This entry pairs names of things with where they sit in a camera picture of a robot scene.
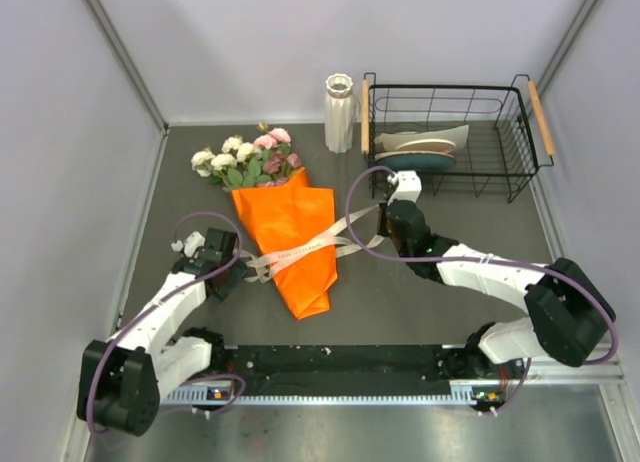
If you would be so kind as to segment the white printed ribbon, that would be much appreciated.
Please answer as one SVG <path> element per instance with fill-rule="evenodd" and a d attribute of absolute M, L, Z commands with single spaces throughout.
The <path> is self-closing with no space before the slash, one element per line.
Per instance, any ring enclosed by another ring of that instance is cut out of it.
<path fill-rule="evenodd" d="M 254 275 L 245 276 L 244 280 L 249 283 L 269 282 L 279 272 L 290 267 L 295 262 L 298 262 L 304 257 L 327 247 L 333 247 L 335 249 L 336 259 L 359 252 L 362 247 L 351 241 L 349 238 L 342 237 L 341 234 L 347 229 L 347 222 L 353 223 L 365 215 L 368 215 L 375 209 L 378 209 L 378 206 L 374 205 L 352 212 L 347 217 L 339 219 L 327 230 L 315 236 L 305 244 L 292 249 L 271 252 L 261 256 L 255 256 L 246 250 L 242 250 L 240 252 L 240 258 L 245 262 L 248 268 L 255 270 Z"/>

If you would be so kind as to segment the orange wrapping paper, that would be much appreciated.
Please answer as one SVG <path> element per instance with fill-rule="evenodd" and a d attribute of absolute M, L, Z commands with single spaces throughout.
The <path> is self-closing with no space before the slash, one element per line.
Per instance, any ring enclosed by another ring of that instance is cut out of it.
<path fill-rule="evenodd" d="M 238 219 L 263 255 L 295 249 L 335 222 L 334 191 L 314 188 L 300 168 L 284 185 L 234 190 Z M 330 309 L 328 291 L 337 281 L 336 249 L 330 244 L 306 253 L 273 276 L 297 320 Z"/>

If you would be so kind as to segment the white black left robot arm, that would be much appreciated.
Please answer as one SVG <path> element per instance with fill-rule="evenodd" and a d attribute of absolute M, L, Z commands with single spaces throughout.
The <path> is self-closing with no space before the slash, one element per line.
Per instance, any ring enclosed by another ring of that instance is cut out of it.
<path fill-rule="evenodd" d="M 171 392 L 228 368 L 222 335 L 180 327 L 206 301 L 224 300 L 239 284 L 246 273 L 240 247 L 237 232 L 216 228 L 175 241 L 179 258 L 159 291 L 108 340 L 87 345 L 76 415 L 90 429 L 141 436 Z"/>

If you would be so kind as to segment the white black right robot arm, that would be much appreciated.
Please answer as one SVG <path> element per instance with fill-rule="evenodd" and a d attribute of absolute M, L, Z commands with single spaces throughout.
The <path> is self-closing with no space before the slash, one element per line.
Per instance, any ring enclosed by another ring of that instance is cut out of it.
<path fill-rule="evenodd" d="M 616 313 L 574 261 L 522 264 L 478 252 L 431 231 L 413 202 L 381 207 L 379 232 L 419 277 L 470 289 L 507 302 L 524 317 L 483 325 L 467 340 L 467 366 L 487 378 L 503 363 L 549 356 L 580 367 L 601 341 Z"/>

